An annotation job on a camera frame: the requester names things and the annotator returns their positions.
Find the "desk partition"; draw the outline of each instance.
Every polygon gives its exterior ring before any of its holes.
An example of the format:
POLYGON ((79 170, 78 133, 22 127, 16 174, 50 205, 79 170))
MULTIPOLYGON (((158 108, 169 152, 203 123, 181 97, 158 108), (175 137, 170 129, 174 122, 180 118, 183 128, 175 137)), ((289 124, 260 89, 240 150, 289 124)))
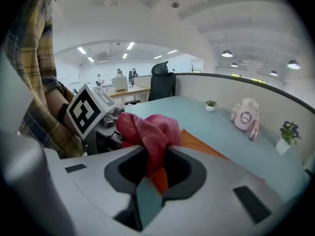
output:
MULTIPOLYGON (((135 85, 149 88, 151 76, 134 79, 135 85)), ((298 98, 269 85, 219 74, 176 74, 176 95, 205 102, 214 100, 218 107, 231 111, 243 98, 253 97, 259 104, 260 125, 273 135, 280 137, 283 123, 293 121, 299 126, 302 140, 297 141, 296 150, 302 161, 306 161, 315 150, 315 110, 298 98)))

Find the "black partition edge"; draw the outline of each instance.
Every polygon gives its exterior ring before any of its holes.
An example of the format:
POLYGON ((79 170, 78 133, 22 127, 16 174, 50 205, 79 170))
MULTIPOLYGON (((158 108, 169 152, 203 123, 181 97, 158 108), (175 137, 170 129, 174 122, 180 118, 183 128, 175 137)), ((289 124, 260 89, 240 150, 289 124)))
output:
POLYGON ((229 79, 229 80, 235 80, 235 81, 241 81, 241 82, 245 82, 248 84, 253 84, 255 86, 264 88, 264 89, 268 89, 270 91, 276 92, 278 94, 281 94, 282 96, 289 98, 290 100, 295 101, 296 103, 300 104, 302 107, 306 108, 307 110, 309 110, 310 112, 312 112, 315 115, 315 109, 312 108, 309 104, 305 103, 304 101, 294 97, 293 95, 284 92, 278 88, 272 87, 270 85, 266 85, 260 82, 256 82, 256 81, 251 81, 249 79, 244 79, 244 78, 238 78, 238 77, 233 77, 233 76, 229 76, 229 75, 223 75, 223 74, 217 74, 217 73, 176 73, 176 75, 190 75, 190 76, 208 76, 208 77, 217 77, 217 78, 222 78, 222 79, 229 79))

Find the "chair headrest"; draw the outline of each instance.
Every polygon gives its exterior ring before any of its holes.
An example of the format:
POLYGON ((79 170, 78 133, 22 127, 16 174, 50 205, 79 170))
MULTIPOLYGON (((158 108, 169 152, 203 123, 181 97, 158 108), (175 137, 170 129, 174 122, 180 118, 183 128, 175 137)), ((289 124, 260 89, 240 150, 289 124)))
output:
POLYGON ((167 69, 167 64, 168 61, 165 61, 160 64, 156 64, 154 67, 152 67, 152 75, 154 76, 167 76, 168 75, 168 69, 167 69))

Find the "light blue tabletop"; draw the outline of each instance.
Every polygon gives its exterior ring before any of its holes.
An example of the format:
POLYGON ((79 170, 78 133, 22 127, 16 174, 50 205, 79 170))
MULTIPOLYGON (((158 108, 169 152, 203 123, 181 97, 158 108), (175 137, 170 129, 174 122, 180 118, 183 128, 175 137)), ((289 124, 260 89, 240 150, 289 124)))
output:
POLYGON ((176 119, 185 129, 207 145, 222 153, 256 176, 266 180, 284 202, 299 195, 306 187, 302 161, 291 147, 285 154, 275 150, 276 140, 271 134, 260 131, 255 141, 237 129, 230 121, 230 112, 216 108, 205 110, 203 102, 182 96, 145 102, 125 108, 128 113, 146 118, 162 114, 176 119))

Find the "black wristband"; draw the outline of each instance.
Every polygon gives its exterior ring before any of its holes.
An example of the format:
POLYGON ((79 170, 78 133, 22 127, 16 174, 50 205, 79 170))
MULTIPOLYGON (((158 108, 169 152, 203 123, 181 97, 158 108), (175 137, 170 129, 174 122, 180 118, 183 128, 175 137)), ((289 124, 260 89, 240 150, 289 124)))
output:
POLYGON ((62 107, 58 111, 57 120, 62 124, 63 124, 64 115, 67 111, 68 106, 69 106, 69 103, 63 103, 62 107))

